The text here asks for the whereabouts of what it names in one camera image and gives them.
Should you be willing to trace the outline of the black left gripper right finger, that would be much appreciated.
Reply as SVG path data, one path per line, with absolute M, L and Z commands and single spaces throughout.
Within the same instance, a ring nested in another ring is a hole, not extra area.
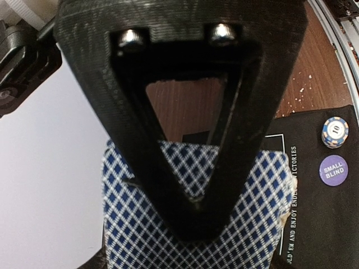
M 54 36 L 126 161 L 166 141 L 171 97 L 214 99 L 208 145 L 259 148 L 305 36 L 303 1 L 60 1 Z

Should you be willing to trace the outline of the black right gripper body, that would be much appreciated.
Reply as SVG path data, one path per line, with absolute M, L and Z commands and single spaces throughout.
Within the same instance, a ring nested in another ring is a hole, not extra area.
M 24 20 L 1 20 L 1 116 L 14 112 L 62 65 L 53 35 L 55 19 L 39 31 Z

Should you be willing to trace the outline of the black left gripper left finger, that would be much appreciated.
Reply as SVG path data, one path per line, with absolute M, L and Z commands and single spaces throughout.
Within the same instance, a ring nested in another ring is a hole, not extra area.
M 102 247 L 78 269 L 107 269 L 106 248 Z

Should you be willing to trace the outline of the deck of playing cards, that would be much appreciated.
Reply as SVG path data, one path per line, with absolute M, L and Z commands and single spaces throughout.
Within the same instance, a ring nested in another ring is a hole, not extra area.
M 241 169 L 219 147 L 107 143 L 102 161 L 108 268 L 269 268 L 296 181 L 282 151 Z

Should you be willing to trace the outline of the poker chip stack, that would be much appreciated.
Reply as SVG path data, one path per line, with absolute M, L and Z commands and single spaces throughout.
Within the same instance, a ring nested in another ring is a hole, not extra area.
M 331 117 L 326 120 L 321 132 L 324 145 L 330 149 L 340 148 L 348 138 L 348 123 L 341 117 Z

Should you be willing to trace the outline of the purple small blind button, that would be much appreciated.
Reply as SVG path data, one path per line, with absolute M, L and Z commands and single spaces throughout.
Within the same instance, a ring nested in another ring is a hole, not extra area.
M 348 177 L 348 164 L 339 155 L 327 156 L 319 166 L 321 180 L 328 186 L 341 185 Z

